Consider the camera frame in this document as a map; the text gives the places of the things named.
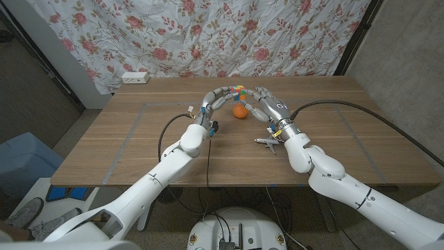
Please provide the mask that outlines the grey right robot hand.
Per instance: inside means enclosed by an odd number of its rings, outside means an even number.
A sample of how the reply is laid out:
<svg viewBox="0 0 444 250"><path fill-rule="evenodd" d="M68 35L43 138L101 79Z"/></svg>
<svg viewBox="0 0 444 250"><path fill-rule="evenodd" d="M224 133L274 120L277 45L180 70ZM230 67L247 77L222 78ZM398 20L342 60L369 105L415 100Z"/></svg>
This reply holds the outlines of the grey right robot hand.
<svg viewBox="0 0 444 250"><path fill-rule="evenodd" d="M272 95L271 91L265 87L256 87L254 90L245 90L247 95L252 96L260 105L255 108L250 103L241 100L245 107L254 118L261 122L268 122L271 126L271 135L283 142L300 134L300 129L290 118L291 113L287 105L279 98Z"/></svg>

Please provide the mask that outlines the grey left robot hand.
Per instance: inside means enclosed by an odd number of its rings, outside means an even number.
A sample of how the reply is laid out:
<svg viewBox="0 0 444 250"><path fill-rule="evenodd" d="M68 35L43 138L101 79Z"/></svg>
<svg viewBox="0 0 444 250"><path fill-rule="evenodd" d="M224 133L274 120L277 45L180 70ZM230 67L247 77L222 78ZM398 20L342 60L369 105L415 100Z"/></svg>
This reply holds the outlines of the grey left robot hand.
<svg viewBox="0 0 444 250"><path fill-rule="evenodd" d="M195 123L208 129L214 111L221 108L227 100L237 96L238 94L232 92L231 88L228 86L218 87L217 89L208 92L204 96L199 112L195 118Z"/></svg>

